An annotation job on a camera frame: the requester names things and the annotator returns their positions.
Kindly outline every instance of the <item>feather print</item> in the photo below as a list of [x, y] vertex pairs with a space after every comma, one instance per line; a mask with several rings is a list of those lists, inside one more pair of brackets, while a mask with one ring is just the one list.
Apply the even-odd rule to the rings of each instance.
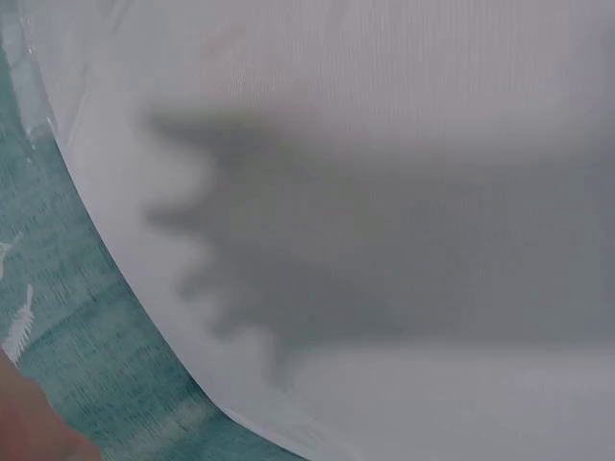
[[7, 339], [2, 343], [2, 350], [16, 364], [19, 356], [25, 351], [32, 332], [32, 325], [35, 320], [35, 314], [32, 311], [32, 297], [34, 289], [32, 285], [28, 285], [26, 290], [26, 303], [15, 314], [12, 320], [11, 329]]
[[12, 240], [11, 243], [0, 242], [0, 280], [4, 277], [4, 258], [21, 238], [21, 232]]

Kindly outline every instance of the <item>white sheet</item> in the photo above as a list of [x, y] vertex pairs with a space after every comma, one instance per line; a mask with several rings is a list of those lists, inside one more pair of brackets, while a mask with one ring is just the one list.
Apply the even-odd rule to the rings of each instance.
[[231, 417], [313, 460], [614, 458], [610, 2], [23, 6], [98, 231]]

